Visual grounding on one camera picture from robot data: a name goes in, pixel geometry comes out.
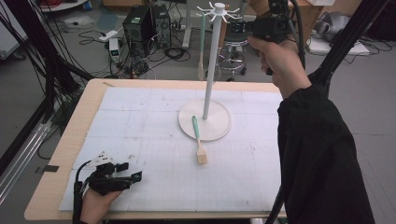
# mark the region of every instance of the desk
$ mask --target desk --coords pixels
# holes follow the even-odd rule
[[[60,168],[56,173],[43,174],[35,194],[26,208],[25,218],[28,220],[71,219],[72,213],[59,211],[59,206],[73,163],[84,143],[86,133],[90,129],[92,120],[108,87],[204,90],[205,85],[205,82],[199,81],[112,79],[94,79],[90,81],[49,162],[49,165],[57,165]],[[237,82],[217,82],[213,86],[213,90],[278,92],[278,89],[273,84]],[[266,217],[268,214],[268,212],[112,212],[106,218],[251,218]]]

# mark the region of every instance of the power strip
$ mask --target power strip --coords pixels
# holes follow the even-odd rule
[[[106,36],[100,36],[99,39],[102,41],[107,41],[111,36],[116,35],[117,31],[110,31],[106,34]]]

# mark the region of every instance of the green toothbrush handle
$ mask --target green toothbrush handle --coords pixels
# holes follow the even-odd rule
[[[192,125],[194,126],[195,137],[199,138],[198,122],[195,116],[192,116]]]

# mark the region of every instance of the white coat rack stand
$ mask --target white coat rack stand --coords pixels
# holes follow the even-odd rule
[[[201,140],[203,141],[213,141],[220,139],[231,129],[232,117],[230,112],[224,105],[211,101],[210,97],[212,93],[213,78],[218,57],[221,20],[225,20],[227,22],[225,19],[226,15],[237,19],[232,15],[229,15],[228,12],[235,13],[239,10],[238,8],[234,11],[227,11],[224,9],[225,5],[222,3],[216,3],[213,7],[209,2],[209,5],[212,7],[212,9],[201,9],[198,7],[198,9],[205,13],[204,16],[212,15],[213,18],[211,21],[214,22],[212,44],[210,48],[210,59],[206,79],[205,100],[192,101],[183,105],[178,114],[178,122],[181,129],[192,138],[195,138],[195,132],[192,126],[191,118],[192,116],[197,118]]]

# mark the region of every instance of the chair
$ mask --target chair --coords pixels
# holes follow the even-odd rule
[[[247,1],[241,1],[241,18],[244,17],[245,8]],[[230,23],[227,23],[227,30],[224,38],[223,49],[219,54],[219,67],[224,70],[232,72],[232,76],[227,81],[234,81],[234,74],[236,70],[239,70],[241,75],[245,75],[247,71],[247,64],[243,55],[242,47],[248,44],[246,33],[232,32],[236,29],[243,28],[242,23],[233,23],[239,21],[233,21],[229,19]]]

